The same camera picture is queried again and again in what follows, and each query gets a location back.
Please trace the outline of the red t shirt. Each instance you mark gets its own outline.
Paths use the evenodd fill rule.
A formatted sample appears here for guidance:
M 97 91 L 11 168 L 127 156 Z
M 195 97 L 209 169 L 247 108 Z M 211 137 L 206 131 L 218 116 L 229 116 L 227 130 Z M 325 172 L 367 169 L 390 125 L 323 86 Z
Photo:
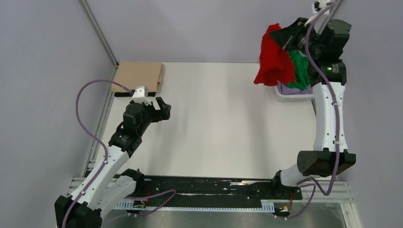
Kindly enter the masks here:
M 254 79 L 256 85 L 277 86 L 279 82 L 285 85 L 295 82 L 295 67 L 288 52 L 270 36 L 271 32 L 280 29 L 278 23 L 269 25 L 262 37 L 259 71 Z

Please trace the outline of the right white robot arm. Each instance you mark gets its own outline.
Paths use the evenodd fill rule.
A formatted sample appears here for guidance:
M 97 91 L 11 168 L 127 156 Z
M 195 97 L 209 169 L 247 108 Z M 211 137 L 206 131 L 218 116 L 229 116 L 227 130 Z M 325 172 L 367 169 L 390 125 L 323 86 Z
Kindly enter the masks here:
M 341 54 L 350 30 L 349 23 L 332 19 L 321 33 L 317 33 L 312 21 L 298 18 L 290 26 L 270 33 L 284 50 L 298 50 L 308 57 L 307 73 L 316 107 L 313 149 L 300 151 L 296 164 L 276 173 L 271 191 L 277 198 L 288 195 L 290 187 L 314 178 L 334 180 L 356 163 L 356 155 L 348 150 L 343 126 L 347 73 Z

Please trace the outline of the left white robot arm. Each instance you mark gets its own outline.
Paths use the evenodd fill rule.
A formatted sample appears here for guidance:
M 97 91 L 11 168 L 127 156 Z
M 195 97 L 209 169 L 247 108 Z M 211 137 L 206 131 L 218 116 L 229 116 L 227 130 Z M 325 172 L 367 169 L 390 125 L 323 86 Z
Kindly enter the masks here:
M 171 105 L 156 97 L 159 109 L 152 101 L 133 100 L 126 107 L 123 121 L 112 135 L 103 161 L 68 197 L 55 202 L 57 227 L 99 228 L 105 216 L 124 197 L 141 196 L 145 192 L 144 175 L 127 169 L 113 185 L 110 181 L 142 143 L 142 136 L 151 123 L 170 119 Z

